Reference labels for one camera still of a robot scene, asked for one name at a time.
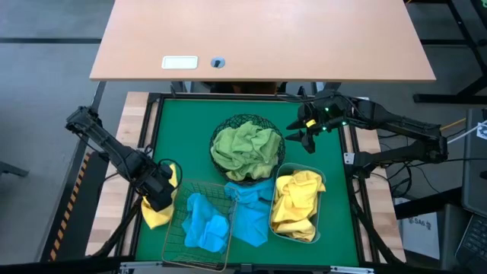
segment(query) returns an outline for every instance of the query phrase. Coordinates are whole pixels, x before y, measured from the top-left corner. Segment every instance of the blue cloth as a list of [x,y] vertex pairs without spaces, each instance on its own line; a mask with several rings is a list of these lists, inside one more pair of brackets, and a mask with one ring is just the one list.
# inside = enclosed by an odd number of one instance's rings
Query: blue cloth
[[269,233],[270,201],[275,181],[265,180],[254,186],[225,185],[225,194],[239,203],[232,234],[242,241],[259,247],[267,242]]
[[228,220],[200,193],[191,194],[187,210],[189,214],[182,224],[186,232],[184,245],[224,253],[230,230]]

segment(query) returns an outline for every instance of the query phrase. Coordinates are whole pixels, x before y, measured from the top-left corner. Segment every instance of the warning stripe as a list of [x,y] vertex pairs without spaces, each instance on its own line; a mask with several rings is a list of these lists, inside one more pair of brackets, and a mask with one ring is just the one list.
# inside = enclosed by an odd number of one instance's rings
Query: warning stripe
[[56,255],[59,250],[59,247],[62,243],[62,238],[64,237],[64,233],[66,227],[68,226],[69,216],[71,216],[71,212],[76,202],[76,197],[78,197],[79,188],[81,186],[81,182],[83,180],[84,172],[86,171],[86,167],[88,165],[88,160],[90,159],[90,154],[87,153],[84,156],[83,164],[81,165],[81,169],[78,173],[78,177],[76,178],[75,187],[71,193],[71,198],[68,201],[68,205],[66,206],[66,210],[64,212],[63,218],[61,220],[61,226],[59,227],[58,233],[56,235],[56,239],[54,240],[53,248],[51,249],[50,258],[48,261],[52,262],[56,260]]

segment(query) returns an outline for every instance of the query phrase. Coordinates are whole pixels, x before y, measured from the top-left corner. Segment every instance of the black round basket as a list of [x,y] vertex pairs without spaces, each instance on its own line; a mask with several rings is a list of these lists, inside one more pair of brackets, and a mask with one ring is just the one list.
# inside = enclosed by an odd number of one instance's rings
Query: black round basket
[[[279,134],[279,136],[281,136],[281,142],[279,143],[279,148],[277,150],[277,155],[278,155],[277,165],[274,166],[274,168],[272,169],[271,176],[270,176],[270,177],[274,177],[275,173],[277,172],[277,170],[281,166],[282,162],[284,161],[286,147],[284,145],[284,137],[282,136],[279,129],[276,126],[274,126],[274,124],[271,123],[271,121],[267,120],[266,118],[263,118],[263,117],[258,116],[258,115],[253,115],[253,114],[238,114],[238,115],[232,116],[231,118],[226,119],[223,123],[218,125],[216,127],[215,131],[213,132],[212,138],[210,139],[210,149],[213,146],[213,140],[215,140],[216,135],[221,130],[226,129],[228,127],[231,127],[232,129],[236,129],[248,121],[252,121],[253,125],[261,126],[263,129],[274,129],[275,133],[277,133],[277,134]],[[215,168],[218,170],[218,172],[227,181],[234,182],[234,183],[239,184],[241,186],[252,186],[258,182],[262,182],[262,181],[270,178],[270,177],[259,178],[259,179],[254,180],[252,177],[245,177],[245,179],[243,179],[241,181],[232,180],[232,179],[228,178],[228,176],[226,174],[228,172],[228,170],[221,167],[220,165],[218,165],[215,162],[215,160],[213,160],[213,156],[211,153],[210,153],[210,158],[212,159],[212,162],[213,162],[213,165],[215,166]]]

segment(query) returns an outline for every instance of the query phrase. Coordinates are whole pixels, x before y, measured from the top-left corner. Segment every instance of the wire basket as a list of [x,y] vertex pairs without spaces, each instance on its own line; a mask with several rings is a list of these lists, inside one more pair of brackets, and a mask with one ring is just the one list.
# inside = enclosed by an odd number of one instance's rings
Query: wire basket
[[267,180],[269,178],[272,178],[275,176],[277,173],[277,170],[281,166],[282,162],[284,161],[284,156],[286,154],[286,147],[284,145],[284,137],[282,137],[281,132],[279,129],[274,126],[271,121],[267,120],[266,118],[263,118],[258,115],[254,114],[238,114],[235,116],[232,116],[231,118],[226,119],[223,123],[217,126],[215,131],[213,132],[212,138],[210,139],[210,150],[213,146],[213,141],[216,138],[216,135],[223,129],[226,129],[228,127],[231,127],[232,129],[237,129],[238,127],[242,126],[244,123],[252,121],[253,125],[255,126],[261,126],[263,129],[274,129],[275,133],[277,133],[279,136],[281,136],[281,141],[279,143],[279,148],[277,150],[277,155],[278,155],[278,162],[277,165],[274,166],[274,168],[271,171],[271,174],[267,178],[259,178],[254,180],[252,177],[245,177],[241,181],[236,181],[232,180],[227,176],[228,170],[226,168],[221,167],[219,164],[215,162],[215,160],[212,157],[212,154],[210,153],[210,158],[212,159],[212,163],[215,166],[215,168],[218,170],[218,172],[226,179],[226,181],[234,182],[236,184],[239,184],[241,186],[252,186],[256,183],[262,182],[264,180]]
[[[186,233],[183,230],[183,221],[188,216],[187,200],[193,193],[201,193],[206,199],[228,219],[230,226],[228,232],[227,249],[223,253],[213,253],[199,247],[186,247],[184,239]],[[174,213],[167,229],[166,241],[162,250],[162,260],[181,266],[189,266],[198,269],[207,269],[221,272],[227,266],[230,239],[234,226],[234,212],[237,211],[237,201],[226,197],[224,186],[199,182],[195,180],[184,181],[177,190],[174,200]]]

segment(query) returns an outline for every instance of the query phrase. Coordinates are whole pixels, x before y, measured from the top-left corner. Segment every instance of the yellow cloth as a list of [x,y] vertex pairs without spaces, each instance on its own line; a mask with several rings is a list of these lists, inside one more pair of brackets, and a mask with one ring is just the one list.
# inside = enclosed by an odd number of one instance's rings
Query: yellow cloth
[[[170,169],[173,170],[173,176],[169,179],[169,183],[172,184],[174,187],[177,186],[177,175],[176,175],[176,166],[174,164],[170,165]],[[165,225],[169,222],[170,218],[173,216],[174,212],[174,197],[176,196],[177,190],[174,190],[170,197],[173,199],[173,203],[169,205],[167,208],[162,209],[159,212],[155,212],[147,199],[144,197],[142,200],[142,216],[144,216],[144,220],[149,226],[150,229],[156,228],[159,225]]]
[[316,228],[309,217],[317,213],[318,192],[326,191],[323,178],[310,170],[280,176],[275,182],[271,227],[274,232],[312,241]]

